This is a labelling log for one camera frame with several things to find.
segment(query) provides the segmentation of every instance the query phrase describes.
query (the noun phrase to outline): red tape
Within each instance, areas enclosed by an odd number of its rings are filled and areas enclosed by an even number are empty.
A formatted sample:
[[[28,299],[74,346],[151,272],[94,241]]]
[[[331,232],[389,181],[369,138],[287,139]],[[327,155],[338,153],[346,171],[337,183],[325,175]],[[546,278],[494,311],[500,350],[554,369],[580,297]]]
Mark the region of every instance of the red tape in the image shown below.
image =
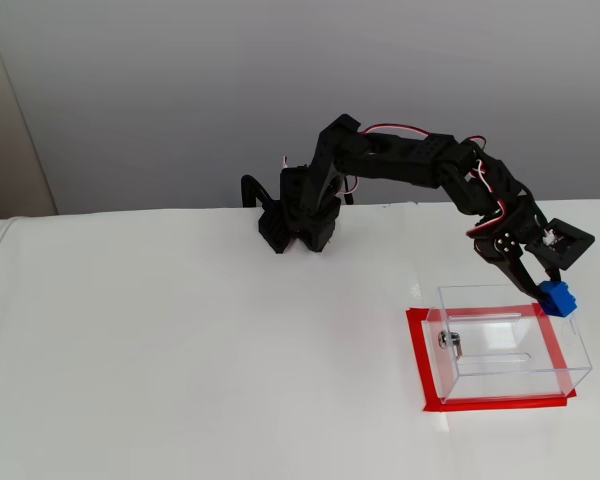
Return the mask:
[[[538,318],[538,323],[547,345],[549,356],[554,368],[566,368],[560,344],[556,338],[555,332],[551,326],[549,317],[542,311],[540,305],[529,305],[529,310],[523,307],[503,307],[501,309],[489,309],[490,313],[511,313],[522,312],[527,315],[535,315]],[[454,315],[476,315],[482,313],[483,309],[467,308],[454,309]],[[422,332],[422,322],[427,319],[429,309],[427,308],[411,308],[407,311],[407,323],[411,332],[411,341],[413,343],[413,351],[420,373],[420,381],[422,382],[422,390],[425,397],[425,412],[465,412],[472,410],[510,410],[517,408],[546,408],[546,407],[566,407],[567,399],[576,396],[576,391],[573,389],[571,377],[568,372],[558,372],[558,382],[562,391],[568,391],[571,385],[570,393],[565,397],[562,395],[542,395],[530,396],[525,398],[516,398],[509,400],[495,398],[463,398],[456,400],[447,400],[442,403],[436,392],[436,386],[433,381],[431,365],[429,364],[429,355],[427,353],[427,343]]]

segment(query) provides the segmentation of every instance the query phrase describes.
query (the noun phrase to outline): blue block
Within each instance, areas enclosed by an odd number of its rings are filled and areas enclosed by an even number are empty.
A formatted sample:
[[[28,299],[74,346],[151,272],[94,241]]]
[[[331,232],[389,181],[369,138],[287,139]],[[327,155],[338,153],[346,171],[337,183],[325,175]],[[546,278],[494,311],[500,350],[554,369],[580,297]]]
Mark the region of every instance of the blue block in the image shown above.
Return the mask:
[[[576,309],[576,299],[569,293],[569,287],[566,283],[546,281],[538,287],[549,295],[549,298],[540,302],[542,310],[547,315],[566,317]]]

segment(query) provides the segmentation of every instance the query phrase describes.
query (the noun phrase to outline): gray wall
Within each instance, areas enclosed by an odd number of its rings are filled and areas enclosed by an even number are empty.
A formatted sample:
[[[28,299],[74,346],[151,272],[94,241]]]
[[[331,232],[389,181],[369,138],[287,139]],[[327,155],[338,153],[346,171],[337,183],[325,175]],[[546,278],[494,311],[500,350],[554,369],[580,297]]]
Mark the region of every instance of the gray wall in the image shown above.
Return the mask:
[[[539,198],[600,198],[600,0],[0,0],[0,48],[62,213],[276,192],[342,112],[483,134]]]
[[[0,59],[0,218],[53,214],[49,187]]]

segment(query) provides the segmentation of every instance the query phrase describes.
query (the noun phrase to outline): transparent container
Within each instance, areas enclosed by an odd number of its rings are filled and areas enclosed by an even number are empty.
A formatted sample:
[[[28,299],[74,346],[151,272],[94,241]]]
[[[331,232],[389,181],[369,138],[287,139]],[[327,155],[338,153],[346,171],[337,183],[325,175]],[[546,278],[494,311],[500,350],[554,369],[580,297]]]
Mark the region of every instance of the transparent container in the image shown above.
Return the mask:
[[[568,397],[591,371],[573,314],[548,316],[513,285],[438,294],[423,328],[443,403]]]

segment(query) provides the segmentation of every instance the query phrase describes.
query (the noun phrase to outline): white table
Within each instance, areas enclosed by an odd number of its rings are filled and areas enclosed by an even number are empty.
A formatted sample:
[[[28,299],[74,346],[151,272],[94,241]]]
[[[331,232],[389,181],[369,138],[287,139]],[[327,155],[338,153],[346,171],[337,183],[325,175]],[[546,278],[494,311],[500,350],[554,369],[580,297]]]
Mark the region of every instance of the white table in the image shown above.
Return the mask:
[[[600,201],[542,207],[597,237],[566,274],[594,370],[567,408],[448,415],[404,311],[505,280],[450,204],[344,208],[322,254],[273,254],[258,210],[17,221],[0,480],[600,478]]]

